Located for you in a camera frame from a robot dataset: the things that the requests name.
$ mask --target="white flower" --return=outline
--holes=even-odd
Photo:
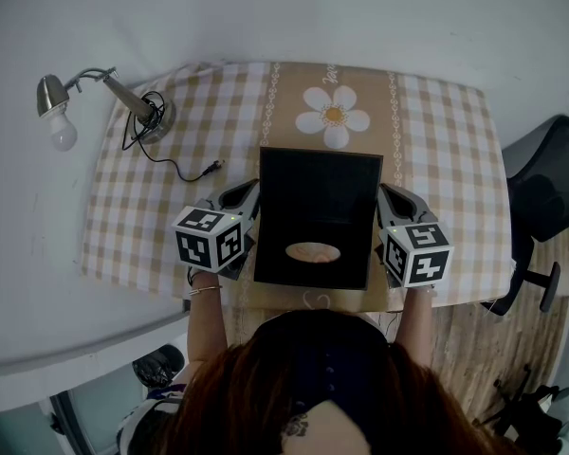
[[[371,119],[364,111],[353,110],[357,94],[348,86],[340,86],[333,93],[333,99],[319,87],[311,87],[303,93],[303,100],[316,111],[301,113],[295,120],[302,133],[324,132],[324,144],[329,148],[343,148],[348,144],[353,132],[364,132]]]

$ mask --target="lamp arm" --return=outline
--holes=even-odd
[[[135,95],[124,87],[120,82],[112,77],[114,74],[116,77],[118,73],[115,67],[110,67],[109,69],[100,69],[99,67],[88,67],[80,71],[71,80],[65,83],[65,90],[69,90],[76,86],[78,92],[81,93],[80,79],[87,78],[94,80],[95,82],[103,81],[105,85],[116,95],[116,97],[124,103],[124,105],[133,112],[133,114],[138,118],[139,122],[146,124],[150,121],[154,110],[153,108],[139,96]]]
[[[93,75],[89,75],[88,74],[89,72],[96,72],[98,74],[93,76]],[[116,75],[116,77],[118,76],[118,73],[116,72],[115,67],[110,67],[109,69],[101,69],[99,67],[87,67],[86,69],[83,69],[82,71],[80,71],[71,80],[66,82],[64,87],[65,87],[65,90],[67,91],[67,90],[71,89],[72,87],[76,86],[76,89],[78,89],[78,92],[81,93],[82,92],[82,89],[80,88],[80,79],[81,78],[88,78],[88,79],[91,79],[91,80],[94,80],[95,82],[97,82],[97,81],[101,81],[102,79],[105,79],[106,77],[108,77],[112,73],[114,73],[114,75]]]

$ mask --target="office chair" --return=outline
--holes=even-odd
[[[505,406],[483,422],[475,419],[473,425],[484,426],[495,421],[493,432],[500,436],[504,436],[510,427],[514,427],[519,435],[516,445],[522,446],[526,453],[559,453],[562,446],[560,437],[569,428],[569,422],[563,423],[548,415],[541,409],[540,402],[548,396],[553,403],[560,401],[569,396],[569,388],[562,390],[558,386],[541,385],[535,392],[524,393],[531,375],[531,369],[526,364],[524,372],[523,382],[512,396],[502,389],[499,379],[493,383]]]
[[[544,288],[540,310],[548,312],[557,292],[560,265],[550,275],[529,271],[533,239],[544,242],[569,228],[569,118],[555,118],[524,167],[508,178],[512,226],[512,258],[516,269],[505,297],[483,302],[496,315],[512,306],[523,282]]]

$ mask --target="tattoo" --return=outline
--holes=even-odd
[[[307,414],[303,413],[298,416],[293,416],[288,425],[284,428],[283,435],[285,436],[305,436],[307,432],[308,423],[304,421],[307,418]]]

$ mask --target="light bulb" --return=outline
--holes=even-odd
[[[65,115],[66,109],[67,103],[64,102],[43,116],[43,118],[48,119],[50,125],[50,140],[60,152],[67,152],[78,139],[76,128]]]

